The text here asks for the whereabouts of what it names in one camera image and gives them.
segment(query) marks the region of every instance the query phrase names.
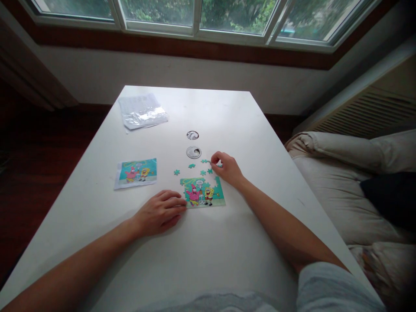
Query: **window pane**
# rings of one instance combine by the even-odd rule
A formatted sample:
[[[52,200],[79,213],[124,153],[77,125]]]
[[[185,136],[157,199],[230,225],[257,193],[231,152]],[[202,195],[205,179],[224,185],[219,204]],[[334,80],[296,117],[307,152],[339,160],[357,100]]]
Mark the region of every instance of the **window pane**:
[[[193,0],[121,0],[127,20],[192,25]]]
[[[113,19],[107,0],[35,0],[43,13]]]
[[[277,0],[203,0],[201,29],[262,34]]]
[[[296,0],[279,36],[327,41],[360,0]]]

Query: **right hand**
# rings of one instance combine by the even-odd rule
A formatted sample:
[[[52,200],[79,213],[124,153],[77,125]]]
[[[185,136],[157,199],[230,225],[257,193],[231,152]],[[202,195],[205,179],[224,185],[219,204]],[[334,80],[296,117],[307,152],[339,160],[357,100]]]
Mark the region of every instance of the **right hand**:
[[[130,218],[136,238],[161,234],[174,227],[186,211],[186,200],[178,192],[163,190]]]
[[[219,161],[222,162],[222,167],[217,166]],[[216,152],[212,155],[211,167],[218,176],[230,183],[233,187],[236,187],[238,183],[244,180],[244,176],[234,157],[226,153]]]

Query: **left hand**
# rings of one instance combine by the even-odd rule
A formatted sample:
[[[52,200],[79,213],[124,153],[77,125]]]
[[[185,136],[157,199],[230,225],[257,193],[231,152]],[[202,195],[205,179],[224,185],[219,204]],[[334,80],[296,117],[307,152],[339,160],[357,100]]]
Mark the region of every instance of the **left hand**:
[[[153,196],[131,218],[137,236],[152,236],[166,232],[186,211],[186,200],[178,192],[163,190]]]

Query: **finger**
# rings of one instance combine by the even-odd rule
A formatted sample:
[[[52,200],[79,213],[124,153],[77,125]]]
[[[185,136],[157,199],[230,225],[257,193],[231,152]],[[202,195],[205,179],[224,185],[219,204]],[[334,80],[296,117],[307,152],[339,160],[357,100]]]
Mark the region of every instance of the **finger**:
[[[159,199],[164,202],[165,200],[167,200],[171,197],[181,198],[182,195],[180,195],[178,192],[168,190],[168,191],[164,192],[163,194],[161,194],[159,196]]]
[[[168,190],[162,190],[159,193],[157,193],[156,195],[154,195],[154,197],[159,197],[160,195],[162,195],[163,193],[167,192]]]
[[[216,173],[216,174],[219,174],[220,172],[221,172],[221,170],[223,170],[222,168],[220,168],[220,167],[218,167],[216,164],[214,164],[214,163],[212,163],[211,164],[211,168],[212,168],[212,170],[214,170],[214,172]]]
[[[224,158],[224,154],[225,153],[220,151],[215,152],[214,155],[211,156],[211,162],[214,164],[218,163],[221,159]]]
[[[183,198],[172,197],[172,198],[169,198],[167,201],[165,201],[163,203],[163,206],[166,209],[169,209],[169,208],[172,208],[172,207],[175,207],[175,206],[179,206],[179,205],[186,206],[186,200],[183,199]]]
[[[175,217],[176,215],[179,215],[181,213],[184,213],[186,211],[186,206],[176,206],[170,209],[166,209],[164,216],[166,218],[166,220],[172,219],[173,217]]]
[[[162,226],[161,226],[162,232],[165,232],[168,229],[174,227],[179,222],[179,220],[181,218],[182,218],[182,216],[180,214],[178,214],[175,217],[173,217],[172,219],[170,219],[169,221],[163,223]]]

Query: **radiator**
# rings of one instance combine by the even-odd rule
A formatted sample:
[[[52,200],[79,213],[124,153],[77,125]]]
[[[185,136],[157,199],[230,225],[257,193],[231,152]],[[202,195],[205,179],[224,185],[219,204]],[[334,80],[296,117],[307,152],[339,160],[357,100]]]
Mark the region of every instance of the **radiator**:
[[[294,130],[373,138],[416,123],[416,42],[398,49]]]
[[[416,117],[416,100],[368,87],[306,131],[370,138]]]

